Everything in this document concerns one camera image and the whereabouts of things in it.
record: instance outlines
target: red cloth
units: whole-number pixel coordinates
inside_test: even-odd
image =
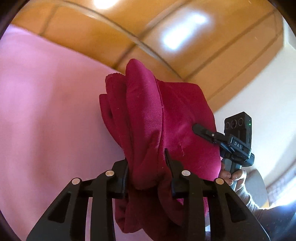
[[[154,241],[177,241],[183,206],[172,199],[164,149],[185,169],[214,180],[219,146],[192,131],[195,123],[216,131],[213,113],[199,86],[159,81],[136,59],[125,76],[106,77],[106,91],[100,95],[102,117],[129,166],[128,199],[116,200],[116,222],[124,233],[143,228]]]

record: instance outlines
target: wooden ceiling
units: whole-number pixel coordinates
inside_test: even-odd
[[[198,84],[213,111],[283,46],[267,0],[32,0],[13,24],[122,73],[136,58],[160,80]]]

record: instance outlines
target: device handle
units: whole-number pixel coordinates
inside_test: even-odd
[[[240,164],[237,164],[227,158],[223,158],[222,162],[225,164],[225,171],[228,171],[231,174],[234,174],[236,171],[242,168]],[[233,184],[230,187],[233,191],[235,191],[236,186],[237,186],[237,181],[233,181]]]

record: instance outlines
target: human hand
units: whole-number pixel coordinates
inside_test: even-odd
[[[233,181],[237,181],[237,186],[235,188],[235,192],[237,192],[244,186],[247,177],[247,172],[245,170],[240,169],[231,175],[230,172],[225,170],[225,164],[221,162],[221,170],[219,172],[218,177],[223,178],[229,186],[233,184]]]

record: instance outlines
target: small screw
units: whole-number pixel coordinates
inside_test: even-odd
[[[187,170],[182,171],[182,175],[185,177],[190,176],[190,174],[191,174],[190,171],[187,171]]]
[[[112,170],[110,170],[110,171],[106,171],[105,174],[106,174],[107,177],[111,177],[111,176],[114,175],[114,171],[112,171]]]
[[[73,184],[73,185],[76,185],[76,184],[78,184],[78,183],[80,183],[80,179],[79,179],[79,178],[74,178],[74,179],[72,180],[72,184]]]
[[[217,178],[216,183],[219,184],[219,185],[222,185],[222,184],[224,184],[224,180],[221,179],[221,178]]]

